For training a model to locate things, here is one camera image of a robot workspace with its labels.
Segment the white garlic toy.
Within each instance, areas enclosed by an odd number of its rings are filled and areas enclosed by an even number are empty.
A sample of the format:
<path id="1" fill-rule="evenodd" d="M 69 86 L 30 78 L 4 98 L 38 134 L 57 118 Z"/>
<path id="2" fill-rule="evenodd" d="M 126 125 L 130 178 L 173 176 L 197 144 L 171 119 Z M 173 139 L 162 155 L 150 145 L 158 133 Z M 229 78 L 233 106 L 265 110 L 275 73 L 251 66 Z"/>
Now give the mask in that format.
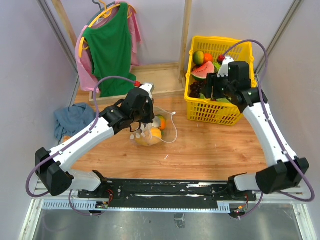
<path id="1" fill-rule="evenodd" d="M 151 126 L 152 126 L 153 128 L 160 128 L 160 127 L 161 127 L 161 124 L 162 124 L 161 119 L 156 116 L 156 117 L 153 119 L 153 123 L 152 123 Z"/>

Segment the clear polka dot zip bag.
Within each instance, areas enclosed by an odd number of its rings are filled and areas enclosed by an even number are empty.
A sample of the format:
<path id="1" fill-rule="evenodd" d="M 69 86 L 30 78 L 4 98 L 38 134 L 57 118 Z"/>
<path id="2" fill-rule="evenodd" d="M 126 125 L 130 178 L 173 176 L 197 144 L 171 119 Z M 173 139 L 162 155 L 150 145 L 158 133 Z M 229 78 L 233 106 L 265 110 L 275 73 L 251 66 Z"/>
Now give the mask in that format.
<path id="1" fill-rule="evenodd" d="M 174 123 L 176 112 L 155 106 L 153 113 L 152 123 L 142 123 L 141 128 L 130 135 L 129 139 L 133 144 L 150 147 L 160 143 L 172 144 L 177 140 L 178 130 Z"/>

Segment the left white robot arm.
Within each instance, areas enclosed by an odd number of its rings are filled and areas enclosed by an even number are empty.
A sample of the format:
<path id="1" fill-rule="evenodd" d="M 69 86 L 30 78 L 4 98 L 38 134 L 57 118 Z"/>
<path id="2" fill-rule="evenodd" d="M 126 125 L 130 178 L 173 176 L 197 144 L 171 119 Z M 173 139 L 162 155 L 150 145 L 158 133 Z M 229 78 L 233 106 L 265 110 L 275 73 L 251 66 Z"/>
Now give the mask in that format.
<path id="1" fill-rule="evenodd" d="M 107 193 L 107 179 L 97 170 L 91 172 L 72 169 L 76 161 L 99 143 L 115 136 L 133 123 L 152 123 L 154 86 L 144 83 L 129 91 L 125 99 L 106 107 L 92 123 L 66 142 L 46 150 L 40 148 L 36 164 L 40 167 L 36 175 L 51 196 L 59 196 L 70 190 L 85 190 L 96 198 Z"/>

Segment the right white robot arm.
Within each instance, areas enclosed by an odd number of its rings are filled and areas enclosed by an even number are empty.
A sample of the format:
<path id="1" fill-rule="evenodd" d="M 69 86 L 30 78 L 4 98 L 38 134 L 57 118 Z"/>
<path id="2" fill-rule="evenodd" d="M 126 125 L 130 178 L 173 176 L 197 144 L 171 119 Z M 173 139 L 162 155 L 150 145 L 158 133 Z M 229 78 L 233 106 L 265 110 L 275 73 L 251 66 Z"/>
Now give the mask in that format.
<path id="1" fill-rule="evenodd" d="M 267 168 L 256 173 L 230 177 L 227 196 L 238 200 L 249 190 L 271 194 L 297 187 L 309 169 L 309 162 L 298 157 L 285 140 L 261 87 L 251 86 L 249 64 L 231 57 L 220 64 L 217 73 L 207 74 L 205 95 L 216 100 L 225 98 L 238 108 L 253 128 L 267 164 Z"/>

